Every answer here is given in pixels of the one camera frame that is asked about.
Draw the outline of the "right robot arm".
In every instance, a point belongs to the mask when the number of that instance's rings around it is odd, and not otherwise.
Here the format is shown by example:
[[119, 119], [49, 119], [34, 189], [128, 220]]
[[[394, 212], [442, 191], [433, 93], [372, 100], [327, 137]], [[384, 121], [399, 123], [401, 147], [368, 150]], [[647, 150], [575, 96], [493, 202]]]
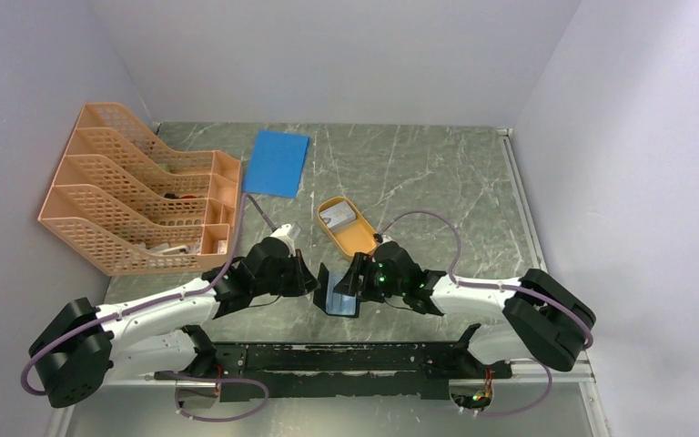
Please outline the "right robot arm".
[[421, 268], [392, 241], [371, 255], [356, 253], [341, 278], [327, 271], [320, 275], [325, 311], [331, 316], [356, 317], [362, 302], [400, 297], [418, 314], [477, 318], [454, 354], [457, 370], [467, 377], [518, 359], [570, 371], [593, 342], [594, 313], [541, 269], [528, 269], [519, 278], [465, 279]]

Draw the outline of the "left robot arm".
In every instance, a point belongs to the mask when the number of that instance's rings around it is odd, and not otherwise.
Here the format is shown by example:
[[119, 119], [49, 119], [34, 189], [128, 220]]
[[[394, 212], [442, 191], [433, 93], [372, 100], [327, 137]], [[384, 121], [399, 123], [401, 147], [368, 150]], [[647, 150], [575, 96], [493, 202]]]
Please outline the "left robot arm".
[[202, 323], [247, 309], [258, 296], [295, 298], [319, 287], [299, 249], [266, 237], [246, 256], [171, 290], [118, 304], [69, 302], [29, 348], [26, 368], [36, 372], [41, 388], [32, 387], [25, 375], [21, 383], [60, 409], [111, 381], [139, 374], [220, 376], [223, 366]]

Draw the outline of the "black leather card holder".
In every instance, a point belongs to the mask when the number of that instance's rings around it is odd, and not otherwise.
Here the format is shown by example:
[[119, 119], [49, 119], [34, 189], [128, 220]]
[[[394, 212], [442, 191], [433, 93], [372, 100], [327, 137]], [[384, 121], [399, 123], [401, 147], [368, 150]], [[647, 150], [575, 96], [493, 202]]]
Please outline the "black leather card holder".
[[312, 303], [330, 317], [357, 319], [360, 316], [358, 299], [337, 291], [339, 282], [351, 272], [352, 268], [348, 268], [344, 274], [339, 275], [321, 263], [318, 274], [319, 286], [313, 293]]

